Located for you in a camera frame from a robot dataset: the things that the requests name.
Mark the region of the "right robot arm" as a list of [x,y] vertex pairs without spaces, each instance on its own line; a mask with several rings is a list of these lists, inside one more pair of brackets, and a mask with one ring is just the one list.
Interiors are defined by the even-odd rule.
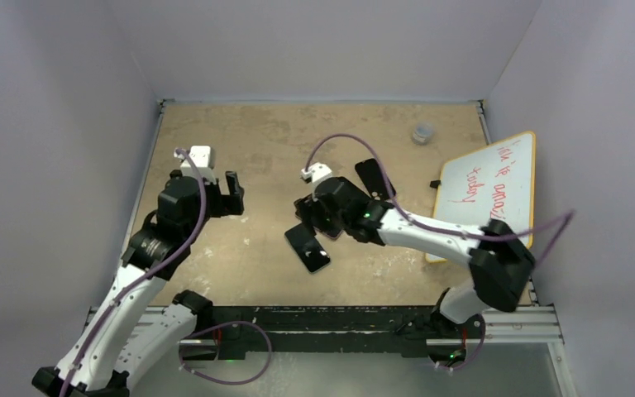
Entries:
[[400,211],[371,198],[344,177],[306,176],[309,198],[298,207],[310,227],[336,227],[361,243],[414,249],[464,266],[470,277],[446,289],[431,315],[433,330],[449,337],[486,309],[514,312],[535,258],[507,223],[454,225]]

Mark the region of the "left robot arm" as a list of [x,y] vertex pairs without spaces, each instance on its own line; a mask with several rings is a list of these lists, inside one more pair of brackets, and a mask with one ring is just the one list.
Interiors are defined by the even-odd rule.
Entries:
[[128,396],[178,340],[212,331],[212,302],[185,290],[160,320],[133,334],[150,301],[190,256],[208,219],[243,214],[244,189],[236,172],[225,178],[228,192],[222,194],[209,169],[170,173],[156,209],[130,238],[102,305],[72,349],[55,366],[34,374],[37,390],[46,396]]

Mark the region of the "black phone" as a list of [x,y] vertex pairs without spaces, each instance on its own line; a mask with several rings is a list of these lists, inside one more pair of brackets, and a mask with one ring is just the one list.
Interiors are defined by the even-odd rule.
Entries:
[[303,224],[291,227],[284,237],[309,273],[316,273],[331,263],[331,257]]

